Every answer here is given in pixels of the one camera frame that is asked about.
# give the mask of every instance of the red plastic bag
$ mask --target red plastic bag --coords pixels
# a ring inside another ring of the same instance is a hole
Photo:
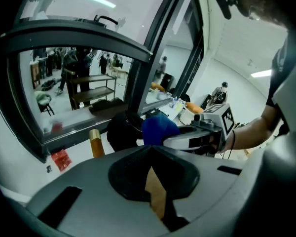
[[[53,161],[56,163],[60,172],[64,171],[65,168],[71,163],[71,160],[65,150],[61,150],[51,155]]]

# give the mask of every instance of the orange object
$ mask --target orange object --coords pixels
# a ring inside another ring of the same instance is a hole
[[[68,165],[70,163],[72,163],[72,161],[70,160],[68,154],[63,149],[61,151],[57,152],[57,153],[52,154],[51,158],[56,163],[56,165],[59,168],[60,172],[64,171],[65,168],[67,168]]]
[[[187,102],[185,106],[188,108],[189,111],[193,112],[194,114],[199,114],[204,111],[202,108],[200,108],[198,105],[194,103]]]
[[[93,129],[89,132],[90,144],[93,158],[104,156],[104,149],[102,145],[101,135],[99,130]]]
[[[166,92],[166,90],[164,89],[164,87],[162,87],[162,86],[159,85],[159,84],[156,84],[155,82],[152,82],[151,85],[150,85],[150,87],[151,87],[152,89],[158,89],[158,90],[160,90],[160,91],[162,91],[162,92]]]

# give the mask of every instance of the gold cap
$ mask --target gold cap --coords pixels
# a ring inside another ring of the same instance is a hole
[[[89,131],[89,138],[90,140],[94,140],[94,139],[101,139],[101,135],[99,130],[97,129],[93,129]]]

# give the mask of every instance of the black t-shirt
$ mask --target black t-shirt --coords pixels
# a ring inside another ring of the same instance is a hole
[[[272,61],[272,75],[270,90],[266,104],[279,109],[272,101],[272,97],[281,83],[288,77],[290,72],[296,65],[296,30],[291,30],[284,42],[284,45],[279,49]],[[289,132],[287,123],[280,111],[284,125],[281,126],[279,135],[286,134]]]

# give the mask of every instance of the backpack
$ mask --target backpack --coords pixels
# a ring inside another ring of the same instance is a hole
[[[217,94],[214,98],[214,105],[222,104],[225,102],[227,97],[227,92],[221,91],[221,93]]]

